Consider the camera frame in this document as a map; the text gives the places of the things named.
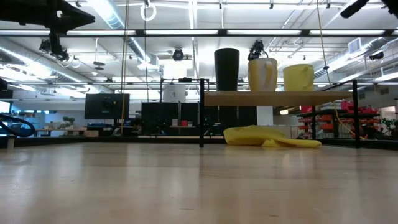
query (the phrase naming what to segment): wooden table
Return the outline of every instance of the wooden table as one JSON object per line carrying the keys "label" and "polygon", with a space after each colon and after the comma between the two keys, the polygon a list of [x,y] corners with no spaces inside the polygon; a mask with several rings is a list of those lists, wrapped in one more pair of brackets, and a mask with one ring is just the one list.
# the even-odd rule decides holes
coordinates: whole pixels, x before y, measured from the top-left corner
{"label": "wooden table", "polygon": [[315,106],[349,97],[348,91],[206,91],[205,106]]}
{"label": "wooden table", "polygon": [[46,132],[47,136],[50,137],[52,131],[67,131],[68,134],[70,132],[78,131],[79,135],[80,135],[81,133],[84,133],[86,130],[82,130],[82,129],[68,129],[68,130],[66,130],[66,129],[35,129],[34,136],[37,137],[38,132]]}
{"label": "wooden table", "polygon": [[398,152],[76,143],[0,153],[0,223],[385,224]]}

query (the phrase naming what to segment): ceiling duct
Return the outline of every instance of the ceiling duct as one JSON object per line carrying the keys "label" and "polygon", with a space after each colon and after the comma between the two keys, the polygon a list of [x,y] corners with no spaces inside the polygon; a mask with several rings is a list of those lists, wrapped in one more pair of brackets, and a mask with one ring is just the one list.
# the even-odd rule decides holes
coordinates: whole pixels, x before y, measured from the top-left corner
{"label": "ceiling duct", "polygon": [[[355,44],[360,44],[359,50],[355,51],[354,53],[350,53],[350,49],[344,50],[343,52],[337,54],[336,56],[332,57],[331,59],[327,60],[327,65],[329,66],[329,72],[333,72],[349,63],[353,62],[352,59],[358,58],[363,55],[372,54],[378,49],[382,48],[385,45],[390,44],[391,42],[397,40],[394,37],[390,38],[383,38],[379,37],[376,39],[357,39],[355,40]],[[326,70],[323,69],[325,64],[322,62],[315,68],[315,78],[319,78],[323,75],[326,75]]]}
{"label": "ceiling duct", "polygon": [[5,52],[2,47],[0,47],[0,65],[7,64],[23,65],[24,62],[19,60],[17,57],[7,54],[7,52]]}
{"label": "ceiling duct", "polygon": [[[10,40],[6,40],[5,38],[0,39],[0,52],[6,54],[9,58],[18,59],[18,65],[25,66],[27,70],[30,70],[33,74],[42,75],[42,73],[52,74],[57,72],[59,77],[68,78],[69,80],[73,80],[73,82],[92,82],[89,78],[67,68],[63,68],[57,63],[54,63],[45,57],[41,57],[40,55],[31,52]],[[104,86],[95,86],[95,88],[100,92],[113,93],[113,90]]]}
{"label": "ceiling duct", "polygon": [[[89,2],[90,6],[99,14],[99,16],[101,16],[101,18],[107,23],[107,25],[109,25],[110,28],[120,30],[126,27],[121,19],[122,16],[119,14],[112,0],[87,1]],[[159,69],[159,66],[156,65],[156,55],[147,55],[142,47],[138,44],[136,39],[129,37],[127,39],[127,45],[134,52],[141,63],[149,63],[151,65],[157,66],[157,69]]]}

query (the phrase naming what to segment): monitor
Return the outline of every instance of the monitor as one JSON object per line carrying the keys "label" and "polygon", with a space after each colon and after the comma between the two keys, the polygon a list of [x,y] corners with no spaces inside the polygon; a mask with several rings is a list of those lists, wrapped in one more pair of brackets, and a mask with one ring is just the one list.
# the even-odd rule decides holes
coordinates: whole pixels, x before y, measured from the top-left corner
{"label": "monitor", "polygon": [[130,94],[86,94],[85,119],[129,118]]}
{"label": "monitor", "polygon": [[0,101],[0,113],[10,113],[10,102]]}

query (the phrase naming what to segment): yellow cup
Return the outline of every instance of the yellow cup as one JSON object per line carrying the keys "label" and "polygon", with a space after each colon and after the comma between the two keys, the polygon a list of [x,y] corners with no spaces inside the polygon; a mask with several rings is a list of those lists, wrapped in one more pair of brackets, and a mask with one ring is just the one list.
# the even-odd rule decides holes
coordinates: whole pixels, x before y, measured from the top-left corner
{"label": "yellow cup", "polygon": [[313,91],[315,72],[312,65],[292,65],[284,69],[285,91]]}
{"label": "yellow cup", "polygon": [[275,91],[278,80],[278,61],[259,58],[249,62],[250,91]]}

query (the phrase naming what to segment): fluorescent light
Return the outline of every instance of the fluorescent light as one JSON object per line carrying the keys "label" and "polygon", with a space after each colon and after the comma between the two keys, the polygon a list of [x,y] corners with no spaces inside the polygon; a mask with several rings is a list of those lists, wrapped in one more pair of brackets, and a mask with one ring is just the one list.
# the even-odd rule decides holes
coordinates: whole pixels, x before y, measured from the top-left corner
{"label": "fluorescent light", "polygon": [[20,88],[20,89],[27,90],[27,91],[36,91],[35,88],[27,86],[27,85],[23,85],[23,84],[19,84],[19,85],[8,84],[8,85],[11,87],[14,87],[14,88]]}
{"label": "fluorescent light", "polygon": [[288,115],[289,111],[288,110],[282,110],[280,111],[280,115]]}
{"label": "fluorescent light", "polygon": [[358,75],[358,74],[350,75],[350,76],[347,76],[345,78],[342,78],[341,80],[338,80],[337,82],[347,82],[347,81],[353,80],[354,78],[357,78],[357,77],[360,77],[360,76],[361,75]]}
{"label": "fluorescent light", "polygon": [[45,99],[20,99],[20,100],[22,100],[22,101],[45,101]]}
{"label": "fluorescent light", "polygon": [[[384,30],[323,30],[322,35],[381,35]],[[310,35],[320,35],[320,30],[311,30]]]}
{"label": "fluorescent light", "polygon": [[149,35],[214,35],[218,30],[146,30]]}
{"label": "fluorescent light", "polygon": [[18,84],[26,84],[26,85],[47,85],[48,83],[47,82],[11,82],[12,84],[16,84],[16,85],[18,85]]}
{"label": "fluorescent light", "polygon": [[[128,30],[128,35],[135,35],[135,30]],[[124,30],[71,30],[67,35],[125,35]]]}
{"label": "fluorescent light", "polygon": [[49,35],[49,30],[0,30],[0,35]]}
{"label": "fluorescent light", "polygon": [[358,90],[362,90],[363,88],[365,88],[366,86],[361,86],[361,87],[358,87],[356,90],[358,91]]}
{"label": "fluorescent light", "polygon": [[78,91],[74,91],[74,90],[69,90],[69,89],[65,89],[65,88],[59,88],[57,89],[57,92],[66,95],[66,96],[72,96],[75,98],[84,98],[86,97],[86,95],[84,93],[80,93]]}
{"label": "fluorescent light", "polygon": [[375,79],[374,81],[383,82],[383,81],[390,80],[390,79],[393,79],[393,78],[398,78],[398,72],[395,72],[395,73],[392,73],[392,74],[388,74],[388,75],[383,75],[383,76]]}
{"label": "fluorescent light", "polygon": [[227,30],[228,35],[300,35],[301,30]]}

